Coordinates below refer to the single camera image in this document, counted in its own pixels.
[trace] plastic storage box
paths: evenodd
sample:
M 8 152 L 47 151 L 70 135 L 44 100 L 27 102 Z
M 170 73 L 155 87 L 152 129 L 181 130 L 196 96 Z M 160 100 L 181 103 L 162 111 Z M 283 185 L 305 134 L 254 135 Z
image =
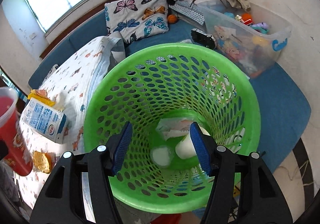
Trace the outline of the plastic storage box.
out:
M 253 22 L 267 23 L 268 35 L 224 14 L 231 12 L 241 16 L 242 9 L 226 8 L 218 0 L 202 2 L 198 6 L 202 9 L 207 33 L 217 40 L 217 49 L 249 77 L 257 77 L 273 65 L 291 36 L 292 25 L 287 20 L 253 3 L 250 12 Z

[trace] red container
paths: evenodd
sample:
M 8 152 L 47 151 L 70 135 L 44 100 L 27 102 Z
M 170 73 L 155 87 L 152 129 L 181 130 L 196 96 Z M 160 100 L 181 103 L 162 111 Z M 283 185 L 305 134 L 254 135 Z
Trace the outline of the red container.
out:
M 27 176 L 32 170 L 33 162 L 20 131 L 17 101 L 16 90 L 0 87 L 0 139 L 4 140 L 9 150 L 4 161 L 20 176 Z

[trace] white wall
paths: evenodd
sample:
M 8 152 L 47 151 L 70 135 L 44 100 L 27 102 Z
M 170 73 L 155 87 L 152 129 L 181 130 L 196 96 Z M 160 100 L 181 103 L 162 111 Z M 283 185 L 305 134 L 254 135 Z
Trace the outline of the white wall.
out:
M 20 43 L 39 62 L 40 54 L 49 44 L 26 1 L 3 0 L 2 8 Z M 32 33 L 36 34 L 34 39 L 29 37 Z
M 40 64 L 21 44 L 0 6 L 0 65 L 12 81 L 26 94 L 28 80 Z

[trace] basketball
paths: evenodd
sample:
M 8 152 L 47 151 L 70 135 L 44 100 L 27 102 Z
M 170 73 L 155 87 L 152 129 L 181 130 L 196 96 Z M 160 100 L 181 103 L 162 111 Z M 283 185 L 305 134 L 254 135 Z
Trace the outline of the basketball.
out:
M 175 24 L 178 21 L 178 17 L 173 14 L 168 15 L 167 19 L 169 24 Z

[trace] food wrapper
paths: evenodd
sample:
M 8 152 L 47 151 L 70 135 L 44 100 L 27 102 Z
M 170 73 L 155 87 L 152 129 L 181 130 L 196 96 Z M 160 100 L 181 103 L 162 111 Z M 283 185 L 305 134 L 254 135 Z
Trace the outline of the food wrapper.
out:
M 52 160 L 51 156 L 45 152 L 34 151 L 32 155 L 33 165 L 44 173 L 51 173 Z
M 28 99 L 31 99 L 32 97 L 50 107 L 53 107 L 55 105 L 55 102 L 51 101 L 50 98 L 48 98 L 47 90 L 33 89 L 28 95 Z
M 187 135 L 194 120 L 185 117 L 160 119 L 156 131 L 167 141 L 172 137 Z
M 63 143 L 63 134 L 68 125 L 63 112 L 31 98 L 21 114 L 21 121 L 49 140 Z

